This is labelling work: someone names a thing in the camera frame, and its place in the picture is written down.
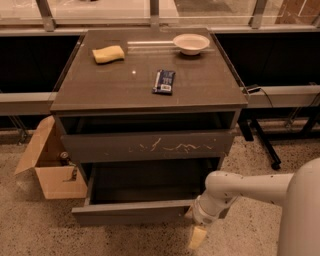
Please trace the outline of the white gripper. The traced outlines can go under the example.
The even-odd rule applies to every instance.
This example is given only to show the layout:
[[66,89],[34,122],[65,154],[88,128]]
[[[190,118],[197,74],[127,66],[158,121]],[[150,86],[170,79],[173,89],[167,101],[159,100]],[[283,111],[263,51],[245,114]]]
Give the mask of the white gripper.
[[201,245],[207,234],[207,229],[203,226],[209,226],[218,219],[224,219],[236,200],[237,197],[219,199],[205,194],[195,199],[184,215],[185,218],[193,219],[197,224],[192,228],[189,249],[195,250]]

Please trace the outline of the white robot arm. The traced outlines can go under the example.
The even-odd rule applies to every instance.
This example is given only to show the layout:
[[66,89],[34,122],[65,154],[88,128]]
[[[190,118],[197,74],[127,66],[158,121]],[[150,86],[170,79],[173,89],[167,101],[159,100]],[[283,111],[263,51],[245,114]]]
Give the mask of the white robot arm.
[[194,221],[188,247],[198,248],[207,227],[221,218],[239,197],[282,207],[277,256],[320,256],[319,158],[287,174],[210,173],[206,177],[205,191],[186,213]]

